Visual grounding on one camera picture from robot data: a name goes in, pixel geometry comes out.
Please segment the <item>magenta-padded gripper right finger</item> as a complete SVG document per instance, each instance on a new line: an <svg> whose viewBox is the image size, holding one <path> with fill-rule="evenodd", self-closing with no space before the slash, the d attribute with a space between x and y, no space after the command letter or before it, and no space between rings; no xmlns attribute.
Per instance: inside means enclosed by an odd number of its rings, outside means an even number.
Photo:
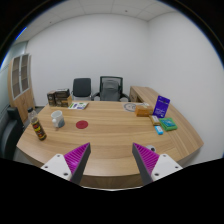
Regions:
<svg viewBox="0 0 224 224"><path fill-rule="evenodd" d="M157 154L150 148L134 143L132 153L144 185L182 169L168 154Z"/></svg>

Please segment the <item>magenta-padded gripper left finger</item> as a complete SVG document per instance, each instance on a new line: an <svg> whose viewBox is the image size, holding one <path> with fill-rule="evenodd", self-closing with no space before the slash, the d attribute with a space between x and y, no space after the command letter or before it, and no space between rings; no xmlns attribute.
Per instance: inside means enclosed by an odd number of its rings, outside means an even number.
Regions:
<svg viewBox="0 0 224 224"><path fill-rule="evenodd" d="M42 166L42 169L79 185L90 153L90 144L86 143L65 155L56 154Z"/></svg>

